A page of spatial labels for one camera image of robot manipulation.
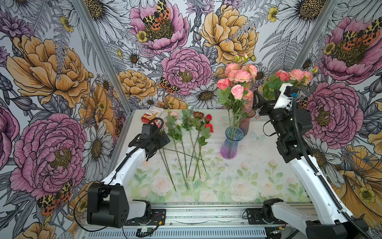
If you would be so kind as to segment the pink rose stem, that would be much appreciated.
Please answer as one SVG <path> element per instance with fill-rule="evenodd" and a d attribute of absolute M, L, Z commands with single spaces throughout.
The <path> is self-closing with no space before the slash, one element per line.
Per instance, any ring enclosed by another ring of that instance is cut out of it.
<path fill-rule="evenodd" d="M 279 70 L 275 74 L 268 77 L 263 83 L 263 97 L 266 100 L 274 100 L 275 92 L 279 90 L 283 83 L 286 83 L 290 78 L 290 73 L 284 70 Z"/>
<path fill-rule="evenodd" d="M 161 158 L 162 158 L 162 161 L 164 163 L 164 166 L 166 168 L 166 172 L 170 178 L 170 181 L 173 185 L 173 188 L 175 190 L 175 192 L 177 192 L 177 189 L 176 189 L 176 186 L 175 186 L 175 183 L 173 181 L 173 178 L 172 178 L 172 173 L 170 171 L 170 168 L 169 168 L 169 164 L 168 164 L 168 161 L 167 161 L 167 158 L 166 158 L 166 153 L 165 153 L 165 149 L 164 147 L 170 143 L 170 139 L 168 138 L 168 136 L 166 135 L 166 132 L 164 130 L 164 122 L 156 119 L 154 121 L 154 124 L 160 129 L 159 132 L 158 132 L 158 144 L 159 144 L 159 152 L 160 152 L 160 155 L 161 155 Z"/>
<path fill-rule="evenodd" d="M 238 127 L 239 126 L 239 120 L 241 119 L 242 110 L 243 110 L 243 94 L 244 94 L 244 87 L 240 84 L 237 84 L 232 87 L 231 89 L 232 99 L 231 99 L 231 106 L 232 106 L 232 113 L 233 113 L 233 123 L 232 126 Z"/>

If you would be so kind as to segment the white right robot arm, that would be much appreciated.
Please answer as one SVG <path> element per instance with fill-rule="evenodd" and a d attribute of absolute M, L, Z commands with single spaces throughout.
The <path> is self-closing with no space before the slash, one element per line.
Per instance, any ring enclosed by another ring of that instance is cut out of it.
<path fill-rule="evenodd" d="M 297 88 L 285 84 L 277 91 L 275 100 L 266 100 L 254 93 L 253 109 L 269 117 L 277 135 L 277 150 L 284 162 L 294 171 L 316 215 L 308 215 L 280 198 L 264 201 L 262 221 L 267 224 L 283 222 L 294 227 L 309 239 L 368 239 L 368 225 L 339 199 L 318 166 L 312 149 L 303 135 L 313 128 L 311 114 L 297 105 Z"/>

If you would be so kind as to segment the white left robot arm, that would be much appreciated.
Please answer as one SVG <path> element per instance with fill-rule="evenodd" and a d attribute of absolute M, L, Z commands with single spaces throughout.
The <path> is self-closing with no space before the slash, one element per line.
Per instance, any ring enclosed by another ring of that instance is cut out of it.
<path fill-rule="evenodd" d="M 135 171 L 170 140 L 162 132 L 164 121 L 154 118 L 128 145 L 125 157 L 100 183 L 88 190 L 87 222 L 90 225 L 122 228 L 129 221 L 146 224 L 151 220 L 151 204 L 146 200 L 129 200 L 128 184 Z"/>

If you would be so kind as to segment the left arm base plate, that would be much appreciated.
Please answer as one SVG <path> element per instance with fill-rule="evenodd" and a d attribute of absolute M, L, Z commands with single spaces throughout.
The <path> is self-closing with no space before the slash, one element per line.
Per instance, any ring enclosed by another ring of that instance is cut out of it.
<path fill-rule="evenodd" d="M 126 226 L 155 226 L 160 222 L 165 224 L 166 209 L 153 209 L 151 203 L 146 200 L 133 200 L 128 202 L 128 205 Z"/>

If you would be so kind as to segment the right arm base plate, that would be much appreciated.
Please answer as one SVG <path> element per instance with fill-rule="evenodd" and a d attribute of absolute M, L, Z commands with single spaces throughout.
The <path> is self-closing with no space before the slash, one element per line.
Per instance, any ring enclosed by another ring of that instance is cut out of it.
<path fill-rule="evenodd" d="M 248 208 L 244 214 L 246 217 L 242 218 L 248 220 L 250 225 L 274 225 L 286 224 L 284 221 L 277 219 L 272 211 L 272 205 L 275 203 L 283 202 L 280 198 L 269 199 L 263 202 L 262 208 Z"/>

